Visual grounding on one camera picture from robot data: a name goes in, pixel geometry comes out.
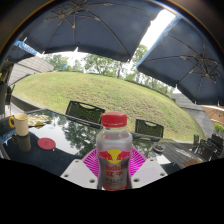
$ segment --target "pink mat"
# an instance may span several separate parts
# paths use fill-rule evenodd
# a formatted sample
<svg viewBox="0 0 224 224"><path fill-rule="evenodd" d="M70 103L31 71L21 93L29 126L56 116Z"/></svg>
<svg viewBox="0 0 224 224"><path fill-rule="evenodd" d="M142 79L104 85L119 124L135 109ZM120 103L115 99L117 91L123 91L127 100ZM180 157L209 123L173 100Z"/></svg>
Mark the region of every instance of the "pink mat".
<svg viewBox="0 0 224 224"><path fill-rule="evenodd" d="M93 149L87 155L85 155L82 161L92 171L92 173L97 178L99 178L100 164L99 164L96 152L97 152L97 149ZM142 164L145 162L146 159L147 158L142 153L140 153L137 149L132 148L132 155L128 164L128 174L130 178L142 166Z"/></svg>

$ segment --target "glass table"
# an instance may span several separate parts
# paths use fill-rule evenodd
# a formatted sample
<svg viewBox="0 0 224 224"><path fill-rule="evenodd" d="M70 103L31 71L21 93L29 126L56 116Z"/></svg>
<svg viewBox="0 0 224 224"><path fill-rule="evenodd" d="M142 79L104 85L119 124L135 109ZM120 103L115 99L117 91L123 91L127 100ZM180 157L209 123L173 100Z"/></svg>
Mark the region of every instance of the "glass table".
<svg viewBox="0 0 224 224"><path fill-rule="evenodd" d="M27 114L28 116L47 115L52 120L44 126L30 127L28 139L24 138L19 142L14 140L16 133L8 125L9 118L0 120L0 140L3 145L0 148L4 158L34 165L54 175L61 176L73 160L82 159L96 148L96 135L101 128L99 124L86 122L49 109L31 111ZM147 158L156 159L168 175L189 165L203 162L203 159L172 139L137 133L132 133L132 136L133 148ZM53 139L56 148L53 150L41 149L37 144L40 138ZM30 141L31 148L26 150L27 141ZM155 142L165 145L163 153L157 153L153 150Z"/></svg>

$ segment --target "plastic bottle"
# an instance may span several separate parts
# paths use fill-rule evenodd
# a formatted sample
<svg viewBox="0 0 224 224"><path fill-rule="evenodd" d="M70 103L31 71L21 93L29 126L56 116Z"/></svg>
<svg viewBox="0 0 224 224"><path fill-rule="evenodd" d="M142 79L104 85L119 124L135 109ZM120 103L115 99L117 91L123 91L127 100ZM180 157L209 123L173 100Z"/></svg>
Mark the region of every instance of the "plastic bottle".
<svg viewBox="0 0 224 224"><path fill-rule="evenodd" d="M103 188L109 191L124 190L132 148L132 135L126 130L127 115L104 113L101 123L103 128L96 137L96 146Z"/></svg>

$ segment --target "umbrella canopy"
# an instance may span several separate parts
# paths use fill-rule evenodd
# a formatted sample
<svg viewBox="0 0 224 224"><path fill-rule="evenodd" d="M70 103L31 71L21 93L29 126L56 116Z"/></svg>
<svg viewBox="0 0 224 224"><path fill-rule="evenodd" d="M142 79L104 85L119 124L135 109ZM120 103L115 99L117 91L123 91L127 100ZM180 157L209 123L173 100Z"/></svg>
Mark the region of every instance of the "umbrella canopy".
<svg viewBox="0 0 224 224"><path fill-rule="evenodd" d="M18 63L19 61L33 57L36 54L37 51L32 49L30 46L24 44L21 41L16 41L11 51L9 52L6 60L13 63Z"/></svg>
<svg viewBox="0 0 224 224"><path fill-rule="evenodd" d="M177 87L193 103L224 105L224 67L209 41L191 24L175 18L137 70Z"/></svg>
<svg viewBox="0 0 224 224"><path fill-rule="evenodd" d="M162 7L142 0L59 1L20 40L39 53L74 51L126 62Z"/></svg>
<svg viewBox="0 0 224 224"><path fill-rule="evenodd" d="M208 117L214 123L224 124L224 107L202 106Z"/></svg>

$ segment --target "lawn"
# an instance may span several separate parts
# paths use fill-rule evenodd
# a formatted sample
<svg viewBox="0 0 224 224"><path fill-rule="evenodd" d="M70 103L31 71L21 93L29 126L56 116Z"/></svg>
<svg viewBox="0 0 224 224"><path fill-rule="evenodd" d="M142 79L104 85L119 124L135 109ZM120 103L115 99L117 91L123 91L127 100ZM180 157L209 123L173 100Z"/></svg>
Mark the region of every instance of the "lawn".
<svg viewBox="0 0 224 224"><path fill-rule="evenodd" d="M164 126L164 137L193 141L205 136L196 121L169 98L136 84L101 75L48 72L29 76L15 86L14 95L65 113L70 100L90 103L107 112L124 112L128 131L140 118Z"/></svg>

